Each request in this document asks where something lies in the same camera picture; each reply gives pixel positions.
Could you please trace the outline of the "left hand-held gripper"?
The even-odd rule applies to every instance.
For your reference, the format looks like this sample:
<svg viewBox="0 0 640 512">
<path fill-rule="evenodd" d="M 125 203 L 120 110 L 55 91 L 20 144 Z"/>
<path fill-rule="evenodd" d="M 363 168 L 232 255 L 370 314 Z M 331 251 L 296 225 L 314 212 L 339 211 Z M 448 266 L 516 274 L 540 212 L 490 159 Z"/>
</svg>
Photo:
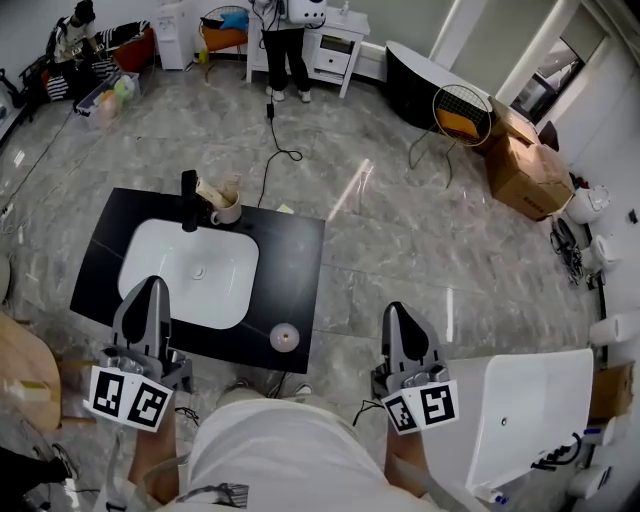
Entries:
<svg viewBox="0 0 640 512">
<path fill-rule="evenodd" d="M 124 426 L 156 432 L 174 393 L 192 391 L 192 361 L 175 350 L 167 356 L 170 338 L 168 286 L 159 276 L 147 277 L 115 313 L 112 343 L 118 347 L 101 351 L 91 368 L 88 410 Z"/>
</svg>

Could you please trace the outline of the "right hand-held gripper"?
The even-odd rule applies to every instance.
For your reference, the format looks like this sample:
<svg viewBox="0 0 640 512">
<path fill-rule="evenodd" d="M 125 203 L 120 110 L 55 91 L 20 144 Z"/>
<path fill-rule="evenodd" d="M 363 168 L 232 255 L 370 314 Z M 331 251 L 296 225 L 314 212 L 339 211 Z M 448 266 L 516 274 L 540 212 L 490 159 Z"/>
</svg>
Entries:
<svg viewBox="0 0 640 512">
<path fill-rule="evenodd" d="M 383 313 L 385 364 L 372 371 L 372 395 L 397 434 L 411 434 L 459 419 L 457 382 L 450 379 L 434 326 L 403 302 Z"/>
</svg>

